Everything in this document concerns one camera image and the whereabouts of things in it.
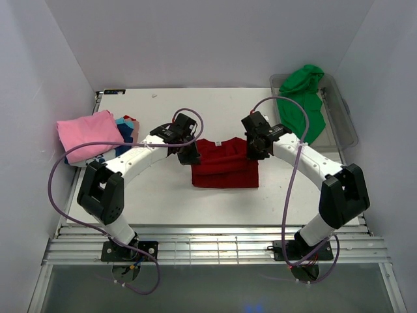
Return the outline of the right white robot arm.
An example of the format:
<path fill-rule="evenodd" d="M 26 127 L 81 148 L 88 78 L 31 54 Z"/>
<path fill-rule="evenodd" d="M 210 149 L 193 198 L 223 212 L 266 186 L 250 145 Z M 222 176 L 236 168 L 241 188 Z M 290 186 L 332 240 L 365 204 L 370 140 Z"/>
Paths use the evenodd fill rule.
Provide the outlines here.
<path fill-rule="evenodd" d="M 335 230 L 370 207 L 364 173 L 358 165 L 346 166 L 327 159 L 282 125 L 247 126 L 246 139 L 250 159 L 281 159 L 293 166 L 291 184 L 300 172 L 320 191 L 318 213 L 283 245 L 284 250 L 309 259 Z"/>

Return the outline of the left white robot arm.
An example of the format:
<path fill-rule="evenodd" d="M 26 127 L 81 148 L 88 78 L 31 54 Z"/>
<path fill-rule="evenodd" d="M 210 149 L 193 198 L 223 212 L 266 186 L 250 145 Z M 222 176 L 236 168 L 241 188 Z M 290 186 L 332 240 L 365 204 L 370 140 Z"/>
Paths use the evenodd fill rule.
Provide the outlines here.
<path fill-rule="evenodd" d="M 111 249 L 123 260 L 137 256 L 137 233 L 123 216 L 124 189 L 127 184 L 148 167 L 177 155 L 183 165 L 199 163 L 195 143 L 172 147 L 193 141 L 195 126 L 160 126 L 150 132 L 140 147 L 133 147 L 105 163 L 91 162 L 85 170 L 77 203 L 101 223 L 109 235 Z"/>

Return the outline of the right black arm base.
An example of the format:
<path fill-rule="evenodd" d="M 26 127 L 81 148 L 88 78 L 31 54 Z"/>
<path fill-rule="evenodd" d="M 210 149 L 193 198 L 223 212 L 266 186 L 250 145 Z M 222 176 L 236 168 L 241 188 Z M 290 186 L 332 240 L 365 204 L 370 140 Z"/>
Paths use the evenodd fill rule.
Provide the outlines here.
<path fill-rule="evenodd" d="M 267 250 L 272 251 L 275 261 L 284 261 L 282 242 L 280 240 L 273 241 Z M 307 256 L 313 247 L 303 246 L 295 240 L 289 240 L 285 243 L 285 250 L 289 261 L 298 261 Z M 329 242 L 326 242 L 320 249 L 312 254 L 308 260 L 330 261 L 334 259 L 334 254 Z"/>

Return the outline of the dark red t-shirt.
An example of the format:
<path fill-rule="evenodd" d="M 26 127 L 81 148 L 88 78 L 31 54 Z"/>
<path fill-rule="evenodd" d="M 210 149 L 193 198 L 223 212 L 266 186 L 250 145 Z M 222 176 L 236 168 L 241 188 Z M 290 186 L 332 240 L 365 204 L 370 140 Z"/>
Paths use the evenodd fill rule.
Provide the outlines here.
<path fill-rule="evenodd" d="M 192 184 L 198 188 L 258 188 L 258 161 L 247 158 L 246 140 L 196 141 L 200 164 L 192 166 Z"/>

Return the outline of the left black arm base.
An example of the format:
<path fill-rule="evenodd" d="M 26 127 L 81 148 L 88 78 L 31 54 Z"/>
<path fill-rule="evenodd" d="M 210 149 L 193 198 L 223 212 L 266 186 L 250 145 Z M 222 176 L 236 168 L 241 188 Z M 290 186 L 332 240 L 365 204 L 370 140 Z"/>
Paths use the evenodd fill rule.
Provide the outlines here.
<path fill-rule="evenodd" d="M 137 249 L 145 251 L 155 259 L 158 257 L 158 241 L 133 241 L 133 246 Z M 135 250 L 120 246 L 113 241 L 106 241 L 102 246 L 100 257 L 104 262 L 137 262 L 151 261 L 151 259 Z"/>

